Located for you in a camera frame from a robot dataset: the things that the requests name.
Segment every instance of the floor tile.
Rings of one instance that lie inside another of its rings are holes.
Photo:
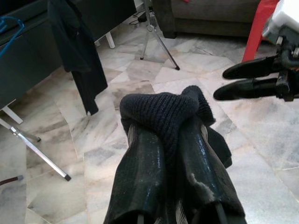
[[[130,80],[154,80],[162,65],[161,63],[134,60],[126,72]]]
[[[26,184],[11,182],[0,186],[1,223],[21,224],[26,215]]]
[[[114,177],[98,180],[87,190],[87,205],[92,224],[103,223],[110,202]]]
[[[156,78],[152,81],[153,84],[165,83],[175,80],[189,79],[196,77],[198,74],[188,71],[177,71],[174,68],[163,67]]]
[[[149,81],[131,81],[125,83],[112,83],[109,86],[114,96],[114,106],[119,110],[121,99],[130,93],[152,94],[154,90]]]
[[[114,107],[101,110],[69,124],[76,152],[82,157],[85,152],[98,149],[116,129]]]
[[[70,217],[59,224],[89,224],[87,212],[81,212],[73,217]]]
[[[299,220],[299,203],[253,147],[233,152],[228,173],[250,224],[288,224]]]
[[[42,141],[35,143],[36,147],[59,167],[65,167],[77,161],[68,126],[42,133],[39,137]],[[51,170],[52,168],[41,157],[27,148],[27,178],[34,178]]]
[[[40,217],[38,214],[31,211],[30,209],[27,209],[25,224],[49,224],[49,222],[44,220],[42,217]]]
[[[103,68],[103,70],[107,82],[111,82],[114,78],[116,78],[119,74],[121,74],[121,71],[117,71],[110,68]]]
[[[212,72],[232,64],[226,57],[193,53],[178,53],[174,59],[182,70],[198,74]],[[165,66],[172,67],[170,60],[165,62]]]
[[[83,162],[63,169],[69,182],[54,171],[28,182],[28,208],[54,224],[86,210]]]
[[[123,83],[130,81],[129,75],[126,71],[122,72],[116,78],[114,78],[111,83]]]
[[[121,153],[103,148],[85,153],[86,188],[92,188],[101,179],[113,177],[121,159]]]
[[[283,181],[283,183],[290,189],[294,197],[299,202],[299,167],[278,171],[277,175]]]

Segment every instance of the white marble tile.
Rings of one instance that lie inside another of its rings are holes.
[[[98,209],[95,212],[90,213],[90,224],[104,223],[105,216],[108,210],[108,205],[105,208]]]
[[[30,91],[12,107],[24,122],[19,127],[31,133],[44,133],[67,123],[50,96]]]
[[[11,182],[0,186],[1,223],[21,224],[25,222],[25,215],[26,184]]]
[[[110,202],[113,181],[113,176],[100,179],[92,187],[86,189],[88,213],[92,224],[103,223],[104,221]]]
[[[274,169],[299,165],[294,134],[299,123],[294,110],[276,98],[219,102],[219,105]]]
[[[119,70],[122,66],[132,62],[135,56],[132,54],[113,52],[101,57],[103,67]]]
[[[202,35],[191,50],[193,53],[223,56],[226,52],[246,46],[247,39],[239,37]]]
[[[130,46],[130,45],[120,45],[115,50],[117,52],[121,53],[127,53],[127,54],[136,54],[139,50],[142,49],[142,44],[136,45],[136,46]]]
[[[130,80],[154,80],[162,66],[161,63],[134,60],[126,72]]]
[[[183,39],[182,43],[178,44],[174,48],[179,52],[189,52],[190,49],[193,48],[194,44],[196,43],[197,38],[194,37],[186,37]]]
[[[54,171],[28,182],[28,208],[54,224],[86,210],[83,162],[63,169],[69,182]]]
[[[112,92],[107,88],[103,92],[99,93],[96,98],[95,102],[99,108],[99,111],[105,110],[109,107],[113,107],[113,95]]]
[[[149,81],[130,81],[124,83],[111,83],[109,86],[114,96],[114,106],[119,110],[121,99],[130,93],[154,93],[153,87]]]
[[[77,161],[77,154],[68,126],[63,126],[39,135],[42,139],[34,143],[50,160],[59,167]],[[27,148],[27,178],[34,178],[51,171],[52,168],[31,149]]]
[[[60,87],[53,98],[67,123],[86,116],[75,81],[71,80],[66,82],[65,85]]]
[[[38,214],[31,211],[30,209],[27,209],[25,224],[49,224],[49,222],[44,220],[42,217],[40,217]]]
[[[111,82],[114,78],[121,74],[121,71],[117,71],[110,68],[103,68],[107,82]]]
[[[114,107],[71,122],[69,126],[77,155],[82,157],[83,153],[100,148],[117,127]]]
[[[232,64],[226,57],[193,53],[177,53],[174,59],[182,70],[198,74],[212,72]],[[167,60],[164,66],[172,67],[173,65],[170,60]]]
[[[87,212],[80,212],[79,214],[62,221],[59,224],[89,224]]]
[[[7,137],[0,140],[0,180],[19,175],[26,178],[26,145],[8,130],[5,135]]]
[[[165,83],[175,80],[189,79],[196,77],[198,74],[183,70],[175,70],[174,68],[163,67],[156,78],[151,81],[153,84]]]
[[[294,197],[299,202],[299,166],[296,168],[285,169],[277,172],[278,177],[290,189]]]
[[[114,78],[111,83],[123,83],[130,81],[128,73],[126,71],[122,72],[119,76]]]
[[[98,181],[114,177],[122,154],[117,150],[95,149],[84,155],[86,188],[92,188]]]
[[[228,173],[250,224],[289,224],[299,220],[299,203],[253,147],[233,151]]]
[[[115,143],[116,141],[121,141],[121,140],[125,140],[125,142],[127,142],[127,136],[123,129],[120,119],[117,121],[117,123],[118,123],[117,128],[111,133],[111,135],[109,135],[104,145],[110,145]]]

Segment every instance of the red chair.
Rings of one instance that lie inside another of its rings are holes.
[[[253,60],[263,37],[263,28],[279,0],[261,0],[254,17],[242,62]]]

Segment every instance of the tripod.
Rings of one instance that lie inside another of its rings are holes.
[[[165,46],[165,44],[163,43],[163,41],[161,40],[161,38],[159,37],[159,35],[157,34],[157,22],[155,19],[154,15],[150,15],[150,10],[149,10],[149,4],[148,4],[148,0],[143,0],[144,2],[144,7],[145,7],[145,15],[146,15],[146,36],[145,36],[145,40],[144,40],[144,44],[143,44],[143,49],[142,49],[142,54],[140,57],[140,60],[144,59],[144,54],[145,54],[145,50],[146,47],[148,45],[149,42],[149,37],[150,34],[153,34],[153,36],[156,38],[156,40],[158,41],[158,43],[161,45],[161,47],[163,48],[163,50],[165,51],[165,53],[167,54],[167,56],[169,57],[170,61],[173,63],[173,65],[175,66],[176,70],[180,70],[178,64],[176,63],[176,61],[173,59],[172,55],[170,54],[169,50],[167,49],[167,47]]]
[[[3,125],[5,128],[7,128],[14,136],[21,139],[25,144],[33,151],[35,152],[39,157],[41,157],[46,163],[48,163],[58,174],[60,174],[64,179],[67,181],[71,180],[71,177],[67,175],[61,168],[59,168],[55,163],[53,163],[44,153],[42,153],[29,139],[35,140],[37,142],[41,141],[40,137],[37,137],[35,135],[29,134],[25,131],[21,131],[20,129],[10,126],[8,123],[6,123],[4,120],[0,118],[0,125]]]

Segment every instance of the black knit sock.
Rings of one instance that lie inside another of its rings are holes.
[[[201,90],[189,86],[182,95],[171,93],[129,94],[120,104],[121,122],[128,133],[134,122],[157,133],[161,139],[168,169],[174,165],[174,155],[178,142],[178,130],[182,122],[198,114],[205,124],[214,122],[212,111]]]

